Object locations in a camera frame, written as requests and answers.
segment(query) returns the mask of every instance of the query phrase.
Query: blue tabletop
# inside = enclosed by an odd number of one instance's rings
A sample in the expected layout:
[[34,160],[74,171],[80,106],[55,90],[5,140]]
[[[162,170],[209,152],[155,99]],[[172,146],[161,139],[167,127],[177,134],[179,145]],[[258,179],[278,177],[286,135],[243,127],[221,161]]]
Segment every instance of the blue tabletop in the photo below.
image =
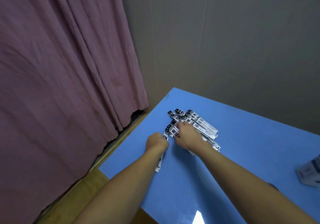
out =
[[[320,222],[320,190],[300,184],[295,168],[320,154],[320,136],[173,88],[137,126],[100,170],[112,178],[143,153],[147,137],[163,133],[176,108],[194,110],[219,130],[221,153],[274,184]],[[141,207],[158,223],[245,223],[197,156],[169,137],[159,173]]]

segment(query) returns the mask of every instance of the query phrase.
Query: yellow floor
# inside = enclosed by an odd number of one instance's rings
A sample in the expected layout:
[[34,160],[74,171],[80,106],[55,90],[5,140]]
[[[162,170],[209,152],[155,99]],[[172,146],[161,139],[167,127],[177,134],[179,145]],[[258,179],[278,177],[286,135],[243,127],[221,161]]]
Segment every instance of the yellow floor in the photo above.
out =
[[[109,179],[98,169],[100,165],[114,152],[115,149],[127,138],[137,125],[147,116],[141,115],[118,139],[106,149],[101,159],[91,169],[86,177],[78,182],[66,195],[52,207],[37,224],[63,223],[69,224],[104,186]],[[139,208],[131,224],[157,224],[148,214]]]

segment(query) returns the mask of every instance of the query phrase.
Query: person's left hand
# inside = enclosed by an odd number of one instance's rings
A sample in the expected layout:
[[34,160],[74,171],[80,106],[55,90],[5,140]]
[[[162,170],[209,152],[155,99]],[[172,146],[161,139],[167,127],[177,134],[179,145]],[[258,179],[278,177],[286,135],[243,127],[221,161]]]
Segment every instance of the person's left hand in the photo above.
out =
[[149,136],[146,141],[146,151],[151,147],[160,147],[163,151],[166,151],[169,147],[169,143],[159,132],[156,132]]

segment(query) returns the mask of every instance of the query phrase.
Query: curtain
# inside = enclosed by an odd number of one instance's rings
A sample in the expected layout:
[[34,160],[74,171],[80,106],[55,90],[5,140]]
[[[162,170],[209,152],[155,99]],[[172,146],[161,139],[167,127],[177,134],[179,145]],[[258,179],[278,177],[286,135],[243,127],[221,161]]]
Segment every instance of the curtain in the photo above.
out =
[[147,94],[122,0],[0,1],[0,223],[32,223]]

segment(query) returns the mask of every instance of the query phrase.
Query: gray wall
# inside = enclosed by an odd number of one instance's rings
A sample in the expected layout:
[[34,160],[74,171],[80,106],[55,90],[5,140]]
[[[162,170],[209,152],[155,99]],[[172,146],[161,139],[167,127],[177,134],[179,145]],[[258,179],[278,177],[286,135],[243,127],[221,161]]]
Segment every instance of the gray wall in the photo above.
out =
[[173,87],[320,134],[320,0],[123,0],[152,109]]

